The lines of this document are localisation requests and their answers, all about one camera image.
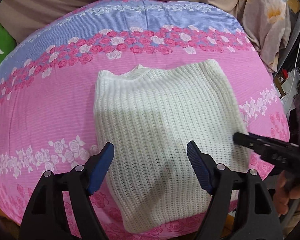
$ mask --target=mattress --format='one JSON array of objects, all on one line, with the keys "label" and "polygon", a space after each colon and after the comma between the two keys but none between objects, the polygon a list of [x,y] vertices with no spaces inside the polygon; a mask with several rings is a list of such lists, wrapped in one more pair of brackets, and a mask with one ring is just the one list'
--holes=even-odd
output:
[{"label": "mattress", "polygon": [[[171,69],[206,59],[226,74],[249,132],[289,141],[282,104],[257,52],[239,22],[211,5],[100,0],[33,33],[0,65],[0,208],[21,223],[44,171],[67,172],[98,154],[93,102],[100,70]],[[263,179],[273,168],[254,153],[249,161]],[[111,240],[185,235],[204,216],[131,234],[105,181],[90,200]],[[64,205],[79,236],[66,193]]]}]

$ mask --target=white rose pattern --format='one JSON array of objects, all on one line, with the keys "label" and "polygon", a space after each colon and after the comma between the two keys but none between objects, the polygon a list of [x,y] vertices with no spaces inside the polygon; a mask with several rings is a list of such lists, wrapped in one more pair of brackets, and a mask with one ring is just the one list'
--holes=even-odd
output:
[{"label": "white rose pattern", "polygon": [[174,25],[171,25],[171,24],[163,25],[163,28],[167,29],[168,31],[171,31],[173,27],[174,27]]},{"label": "white rose pattern", "polygon": [[90,48],[91,48],[91,46],[88,46],[87,44],[84,44],[84,45],[82,45],[82,46],[79,48],[79,50],[80,50],[81,53],[85,53],[85,52],[90,51]]},{"label": "white rose pattern", "polygon": [[24,64],[23,64],[23,66],[25,67],[26,65],[29,65],[30,63],[31,63],[31,61],[32,61],[32,59],[30,59],[30,58],[28,58],[25,62],[24,62]]},{"label": "white rose pattern", "polygon": [[97,155],[97,154],[99,154],[99,148],[97,145],[94,144],[90,147],[90,155]]},{"label": "white rose pattern", "polygon": [[188,34],[180,33],[180,39],[182,39],[183,41],[190,41],[191,37]]},{"label": "white rose pattern", "polygon": [[238,42],[240,45],[243,45],[242,41],[239,40],[238,38],[237,38],[237,42]]},{"label": "white rose pattern", "polygon": [[49,62],[51,63],[52,61],[54,61],[55,59],[57,59],[59,53],[58,52],[54,52],[50,55],[49,57]]},{"label": "white rose pattern", "polygon": [[90,148],[85,149],[85,142],[77,135],[76,138],[69,143],[65,139],[48,141],[50,149],[37,150],[33,154],[32,146],[15,151],[14,156],[9,156],[8,153],[0,154],[0,175],[3,173],[12,173],[16,179],[22,175],[22,171],[27,170],[29,173],[33,171],[33,166],[37,170],[57,171],[57,165],[65,162],[70,163],[71,168],[78,164],[84,164],[90,156],[99,154],[98,146],[93,144]]},{"label": "white rose pattern", "polygon": [[29,70],[29,76],[31,76],[35,71],[35,66],[33,66],[32,68],[30,68]]},{"label": "white rose pattern", "polygon": [[52,68],[47,68],[44,72],[42,72],[42,78],[46,78],[51,74]]},{"label": "white rose pattern", "polygon": [[188,54],[196,54],[195,48],[191,47],[191,46],[187,46],[185,48],[183,48],[185,50],[185,52],[187,52]]},{"label": "white rose pattern", "polygon": [[121,58],[121,55],[122,55],[122,52],[121,51],[118,51],[118,50],[114,50],[110,53],[106,53],[108,59],[119,59]]},{"label": "white rose pattern", "polygon": [[265,115],[267,105],[271,105],[273,102],[277,102],[278,95],[274,84],[271,84],[270,90],[265,89],[260,92],[261,97],[256,100],[251,98],[250,101],[246,101],[244,104],[239,105],[240,115],[244,121],[246,127],[249,126],[250,120],[256,120],[261,114]]},{"label": "white rose pattern", "polygon": [[107,35],[110,31],[112,31],[112,30],[111,29],[103,29],[103,30],[100,30],[99,33],[102,35]]},{"label": "white rose pattern", "polygon": [[154,35],[150,38],[156,44],[164,44],[164,39],[159,38],[157,35]]},{"label": "white rose pattern", "polygon": [[118,45],[120,43],[124,43],[124,38],[122,37],[114,37],[111,39],[111,44],[112,45]]},{"label": "white rose pattern", "polygon": [[130,28],[130,31],[132,31],[132,32],[143,32],[143,29],[142,28],[140,28],[140,27],[136,27],[136,26],[134,26],[134,27],[131,27]]},{"label": "white rose pattern", "polygon": [[191,29],[193,31],[197,31],[197,32],[199,31],[199,29],[193,25],[189,25],[188,27],[189,27],[189,29]]},{"label": "white rose pattern", "polygon": [[68,40],[68,44],[70,44],[70,43],[77,43],[78,42],[78,40],[79,40],[79,37],[72,37],[71,39],[69,39]]},{"label": "white rose pattern", "polygon": [[225,37],[225,36],[220,36],[220,37],[221,37],[221,39],[222,39],[224,42],[229,42],[229,40],[228,40],[227,37]]},{"label": "white rose pattern", "polygon": [[210,41],[212,44],[216,44],[216,40],[215,39],[207,37],[207,40]]},{"label": "white rose pattern", "polygon": [[216,29],[214,27],[209,26],[209,29],[212,30],[213,32],[216,31]]},{"label": "white rose pattern", "polygon": [[55,45],[50,45],[45,52],[49,53],[51,49],[53,49],[55,47]]},{"label": "white rose pattern", "polygon": [[236,52],[235,49],[234,49],[233,47],[231,47],[231,46],[229,46],[228,49],[229,49],[231,52]]},{"label": "white rose pattern", "polygon": [[66,160],[71,163],[72,161],[74,161],[74,156],[73,156],[73,152],[66,150],[65,154],[64,154]]},{"label": "white rose pattern", "polygon": [[16,71],[16,70],[17,70],[17,68],[14,67],[14,68],[12,69],[12,71],[11,71],[11,75],[13,75],[14,71]]},{"label": "white rose pattern", "polygon": [[80,156],[81,160],[87,161],[88,158],[90,157],[90,153],[88,151],[86,151],[85,149],[81,148],[79,150],[79,156]]}]

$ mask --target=black tool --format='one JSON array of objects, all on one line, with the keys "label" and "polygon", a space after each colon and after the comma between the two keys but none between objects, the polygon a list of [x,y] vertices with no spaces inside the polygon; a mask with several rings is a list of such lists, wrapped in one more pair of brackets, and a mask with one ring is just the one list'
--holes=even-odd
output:
[{"label": "black tool", "polygon": [[212,195],[196,240],[220,239],[233,190],[239,190],[239,199],[232,233],[225,239],[282,240],[278,214],[256,170],[241,173],[216,164],[194,141],[188,143],[187,155],[201,187]]},{"label": "black tool", "polygon": [[[233,140],[235,144],[248,147],[259,154],[261,159],[285,170],[287,183],[285,189],[289,192],[293,187],[300,184],[300,93],[295,101],[299,138],[298,144],[291,144],[273,138],[263,137],[255,134],[235,133]],[[280,217],[282,227],[285,228],[294,215],[300,199],[289,201],[289,212]]]},{"label": "black tool", "polygon": [[66,218],[62,191],[70,194],[75,220],[83,240],[108,240],[93,210],[89,196],[97,191],[114,157],[107,143],[99,155],[71,171],[45,171],[32,193],[23,216],[19,240],[73,240]]}]

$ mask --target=red object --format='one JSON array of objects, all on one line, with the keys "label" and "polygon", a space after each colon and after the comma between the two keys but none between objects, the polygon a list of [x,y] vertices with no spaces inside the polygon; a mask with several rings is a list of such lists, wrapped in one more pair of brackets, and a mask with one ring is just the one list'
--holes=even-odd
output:
[{"label": "red object", "polygon": [[285,70],[285,69],[282,70],[282,76],[284,77],[284,79],[288,78],[288,72],[287,72],[287,70]]}]

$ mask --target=blue gripper pad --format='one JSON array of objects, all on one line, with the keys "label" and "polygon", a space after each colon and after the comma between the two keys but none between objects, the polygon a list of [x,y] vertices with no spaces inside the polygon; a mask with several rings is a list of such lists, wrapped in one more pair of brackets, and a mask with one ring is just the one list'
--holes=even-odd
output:
[{"label": "blue gripper pad", "polygon": [[206,163],[203,161],[201,155],[202,156],[207,155],[212,159],[212,157],[210,155],[201,153],[201,151],[199,150],[197,145],[194,143],[194,141],[190,141],[187,144],[188,159],[189,159],[191,166],[197,176],[200,186],[202,187],[202,189],[204,189],[210,195],[212,195],[213,194],[212,179],[213,179],[214,175],[211,174],[211,171],[209,171],[209,168],[207,167]]},{"label": "blue gripper pad", "polygon": [[103,179],[110,167],[114,157],[114,146],[112,143],[106,143],[99,154],[99,160],[90,173],[90,183],[87,191],[90,195],[99,190]]}]

